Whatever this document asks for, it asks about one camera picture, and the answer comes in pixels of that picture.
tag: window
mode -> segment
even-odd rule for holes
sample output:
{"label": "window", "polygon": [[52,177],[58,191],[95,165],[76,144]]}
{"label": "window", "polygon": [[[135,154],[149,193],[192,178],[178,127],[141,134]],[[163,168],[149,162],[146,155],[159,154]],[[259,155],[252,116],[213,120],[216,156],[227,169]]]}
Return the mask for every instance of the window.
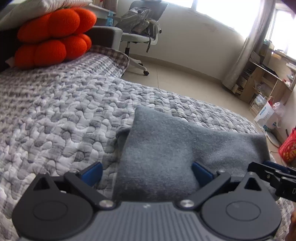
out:
{"label": "window", "polygon": [[191,8],[233,28],[244,38],[249,35],[256,19],[260,0],[166,0]]}
{"label": "window", "polygon": [[288,56],[296,58],[296,19],[285,10],[275,10],[273,21],[266,39],[271,40],[275,50],[281,50]]}

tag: bed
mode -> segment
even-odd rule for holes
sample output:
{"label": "bed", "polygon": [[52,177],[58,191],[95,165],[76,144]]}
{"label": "bed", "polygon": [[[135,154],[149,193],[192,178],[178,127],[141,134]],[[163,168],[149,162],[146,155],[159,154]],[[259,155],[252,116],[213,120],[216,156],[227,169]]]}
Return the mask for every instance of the bed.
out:
{"label": "bed", "polygon": [[[13,207],[38,173],[62,175],[101,161],[96,187],[112,196],[119,152],[116,131],[131,126],[137,105],[221,131],[257,133],[227,109],[120,79],[128,57],[94,45],[81,58],[34,70],[0,73],[0,240],[16,240]],[[284,240],[292,202],[277,201]]]}

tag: sofa armrest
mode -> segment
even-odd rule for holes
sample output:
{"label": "sofa armrest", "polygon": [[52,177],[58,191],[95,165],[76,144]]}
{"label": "sofa armrest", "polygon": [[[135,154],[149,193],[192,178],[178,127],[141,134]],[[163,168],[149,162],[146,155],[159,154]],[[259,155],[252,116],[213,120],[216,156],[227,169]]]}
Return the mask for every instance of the sofa armrest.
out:
{"label": "sofa armrest", "polygon": [[122,30],[116,27],[93,26],[85,34],[91,38],[93,45],[101,45],[118,50]]}

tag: white paper bag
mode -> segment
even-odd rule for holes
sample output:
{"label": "white paper bag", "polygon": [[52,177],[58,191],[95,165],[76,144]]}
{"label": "white paper bag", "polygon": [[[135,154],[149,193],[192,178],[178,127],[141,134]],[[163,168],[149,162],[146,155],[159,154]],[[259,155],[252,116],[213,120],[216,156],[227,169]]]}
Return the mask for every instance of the white paper bag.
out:
{"label": "white paper bag", "polygon": [[255,117],[255,121],[264,130],[270,131],[274,128],[279,128],[279,121],[281,117],[273,110],[271,105],[267,102],[259,114]]}

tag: folded gray cloth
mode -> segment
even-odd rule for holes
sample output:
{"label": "folded gray cloth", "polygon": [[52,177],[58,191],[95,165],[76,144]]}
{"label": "folded gray cloth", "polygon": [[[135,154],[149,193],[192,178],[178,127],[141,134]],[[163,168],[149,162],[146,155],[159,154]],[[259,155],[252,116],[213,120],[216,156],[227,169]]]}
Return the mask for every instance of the folded gray cloth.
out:
{"label": "folded gray cloth", "polygon": [[122,156],[114,200],[181,200],[199,189],[191,170],[199,161],[244,176],[250,162],[269,160],[264,135],[217,131],[138,106],[132,128],[117,132]]}

